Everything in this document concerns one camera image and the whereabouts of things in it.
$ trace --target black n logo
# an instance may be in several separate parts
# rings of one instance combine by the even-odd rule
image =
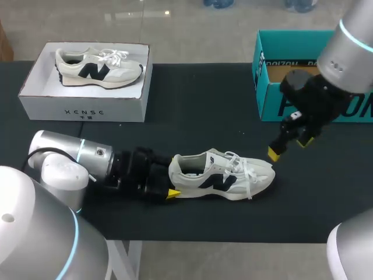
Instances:
[[[106,64],[98,71],[98,65],[95,63],[87,63],[83,69],[79,72],[79,76],[82,78],[88,77],[91,75],[91,78],[94,80],[102,81],[106,75],[109,73],[110,69]]]
[[[222,174],[213,174],[206,181],[203,182],[199,188],[208,188],[214,186],[215,190],[227,191],[237,181],[236,176],[230,175],[225,182],[223,182]]]

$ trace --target floor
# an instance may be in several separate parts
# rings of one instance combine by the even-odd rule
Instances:
[[[353,0],[319,0],[305,15],[283,0],[0,0],[16,60],[48,41],[149,43],[155,63],[251,62],[258,29],[333,29]],[[325,244],[145,242],[140,280],[331,280]]]
[[[15,59],[34,60],[47,41],[141,42],[156,63],[251,62],[258,29],[334,29],[352,0],[319,0],[303,14],[284,0],[0,0]]]

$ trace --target white shoelace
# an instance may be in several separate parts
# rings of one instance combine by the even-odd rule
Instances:
[[[225,152],[224,153],[227,158],[230,158],[230,161],[227,164],[232,171],[229,172],[226,170],[228,175],[235,175],[237,173],[244,173],[246,178],[246,192],[248,199],[252,199],[251,197],[251,190],[250,190],[250,182],[256,183],[258,182],[257,175],[253,168],[249,168],[248,162],[246,159],[239,157],[236,153],[233,152]]]
[[[118,51],[105,48],[101,50],[101,58],[98,61],[108,63],[112,66],[120,67],[121,61],[127,58],[129,52],[127,51]]]

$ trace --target teal shoe box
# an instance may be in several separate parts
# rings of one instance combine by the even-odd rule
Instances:
[[[292,69],[318,74],[316,60],[334,31],[260,30],[256,38],[252,76],[262,121],[281,121],[295,112],[280,92],[280,82]],[[373,123],[373,94],[355,96],[340,123]]]

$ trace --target white sneaker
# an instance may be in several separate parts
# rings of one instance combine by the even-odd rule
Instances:
[[[217,194],[229,200],[251,199],[275,178],[272,164],[211,149],[195,156],[176,155],[168,174],[179,198]]]
[[[140,77],[143,66],[127,60],[128,52],[89,48],[84,52],[56,50],[56,67],[64,86],[97,85],[105,89],[128,86]]]

